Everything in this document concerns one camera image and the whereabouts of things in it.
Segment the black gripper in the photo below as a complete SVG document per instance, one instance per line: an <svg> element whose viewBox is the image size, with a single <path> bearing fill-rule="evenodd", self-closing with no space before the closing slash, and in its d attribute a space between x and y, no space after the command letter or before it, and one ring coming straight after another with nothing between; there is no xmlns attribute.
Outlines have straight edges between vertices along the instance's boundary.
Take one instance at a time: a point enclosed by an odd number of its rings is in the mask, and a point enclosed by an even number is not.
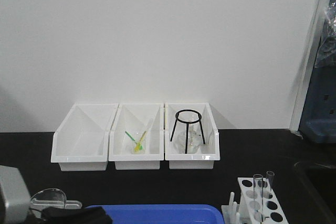
<svg viewBox="0 0 336 224"><path fill-rule="evenodd" d="M62 209L47 207L43 210L31 208L33 214L39 213L40 223L113 223L113 219L102 207L81 209Z"/></svg>

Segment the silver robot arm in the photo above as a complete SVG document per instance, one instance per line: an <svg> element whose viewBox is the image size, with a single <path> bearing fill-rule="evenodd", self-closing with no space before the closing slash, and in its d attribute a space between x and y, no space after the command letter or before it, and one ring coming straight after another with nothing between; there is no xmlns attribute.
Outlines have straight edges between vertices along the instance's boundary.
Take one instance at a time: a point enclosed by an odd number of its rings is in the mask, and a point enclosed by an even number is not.
<svg viewBox="0 0 336 224"><path fill-rule="evenodd" d="M1 166L1 223L113 223L102 207L82 208L58 188L30 195L18 168Z"/></svg>

